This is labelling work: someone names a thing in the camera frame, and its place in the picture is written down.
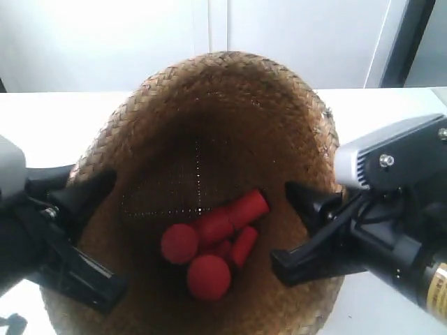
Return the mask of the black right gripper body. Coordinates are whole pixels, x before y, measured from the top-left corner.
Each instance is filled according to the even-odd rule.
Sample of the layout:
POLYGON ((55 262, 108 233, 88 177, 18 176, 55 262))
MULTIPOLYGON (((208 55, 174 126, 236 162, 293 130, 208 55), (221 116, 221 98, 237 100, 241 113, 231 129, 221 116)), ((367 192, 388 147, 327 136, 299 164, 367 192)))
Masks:
POLYGON ((345 222, 366 271, 396 290, 446 286, 446 175, 368 197, 345 222))

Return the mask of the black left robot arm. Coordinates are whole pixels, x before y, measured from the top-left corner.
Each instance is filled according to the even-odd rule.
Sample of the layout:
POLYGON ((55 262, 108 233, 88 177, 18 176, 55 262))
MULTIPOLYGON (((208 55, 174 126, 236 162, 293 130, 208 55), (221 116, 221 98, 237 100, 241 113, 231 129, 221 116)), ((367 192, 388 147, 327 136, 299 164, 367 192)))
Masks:
POLYGON ((69 165, 27 168, 18 192, 1 192, 1 292, 23 278, 100 313, 123 299, 128 281, 77 244, 89 219, 115 186, 104 170, 69 184, 69 165))

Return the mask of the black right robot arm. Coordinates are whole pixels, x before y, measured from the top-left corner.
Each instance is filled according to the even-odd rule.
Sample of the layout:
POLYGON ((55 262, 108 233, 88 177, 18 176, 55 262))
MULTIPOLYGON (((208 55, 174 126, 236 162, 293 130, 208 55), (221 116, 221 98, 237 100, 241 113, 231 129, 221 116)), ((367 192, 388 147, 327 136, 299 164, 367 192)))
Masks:
POLYGON ((274 275, 287 286, 368 271, 446 321, 446 177, 393 191, 324 193, 285 185, 308 240, 274 249, 274 275))

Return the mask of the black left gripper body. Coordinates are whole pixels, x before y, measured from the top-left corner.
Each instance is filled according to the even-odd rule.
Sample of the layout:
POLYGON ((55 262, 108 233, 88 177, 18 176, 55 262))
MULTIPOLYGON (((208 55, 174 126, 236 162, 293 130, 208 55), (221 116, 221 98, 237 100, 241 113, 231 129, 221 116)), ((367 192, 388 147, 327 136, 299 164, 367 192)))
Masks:
POLYGON ((50 244, 75 247, 57 222, 59 210, 49 192, 66 187, 70 167, 28 168, 23 194, 9 207, 1 207, 1 289, 9 290, 23 278, 38 284, 38 269, 50 244))

